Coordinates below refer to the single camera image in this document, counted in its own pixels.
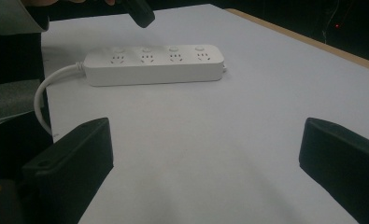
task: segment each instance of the person's hand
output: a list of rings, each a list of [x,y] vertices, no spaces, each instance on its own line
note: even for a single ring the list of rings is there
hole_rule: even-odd
[[[56,3],[58,0],[21,0],[26,7],[45,7]],[[86,0],[69,0],[74,3],[83,3]],[[115,0],[105,0],[105,2],[111,6],[115,4]]]

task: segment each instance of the black object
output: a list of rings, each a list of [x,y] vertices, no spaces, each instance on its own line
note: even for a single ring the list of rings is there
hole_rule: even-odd
[[[0,36],[0,84],[35,79],[44,79],[41,34]],[[42,114],[49,123],[45,92]],[[34,112],[0,124],[0,179],[21,178],[21,167],[52,143],[51,136],[40,128]]]
[[[309,118],[300,166],[359,223],[369,224],[369,140],[340,125]]]
[[[0,179],[0,208],[15,208],[0,223],[78,223],[112,168],[108,119],[83,123],[25,164],[16,188]]]
[[[138,26],[146,28],[155,20],[154,12],[145,0],[121,0],[121,3]]]

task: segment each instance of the electrical outlet socket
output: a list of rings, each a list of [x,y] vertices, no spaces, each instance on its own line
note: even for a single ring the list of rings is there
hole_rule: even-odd
[[[139,85],[222,78],[224,58],[212,45],[96,49],[83,63],[92,86]]]

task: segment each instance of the dark background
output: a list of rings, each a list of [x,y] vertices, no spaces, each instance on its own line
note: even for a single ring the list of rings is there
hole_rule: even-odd
[[[369,60],[369,0],[148,0],[148,3],[154,10],[200,4],[235,8]],[[80,5],[59,2],[49,7],[48,12],[53,21],[126,13],[121,5],[109,7],[102,0],[88,0]]]

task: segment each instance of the jacket sleeve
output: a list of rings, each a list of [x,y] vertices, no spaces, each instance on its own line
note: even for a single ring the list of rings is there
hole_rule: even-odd
[[[28,9],[21,0],[0,0],[0,35],[41,33],[48,30],[48,16]]]

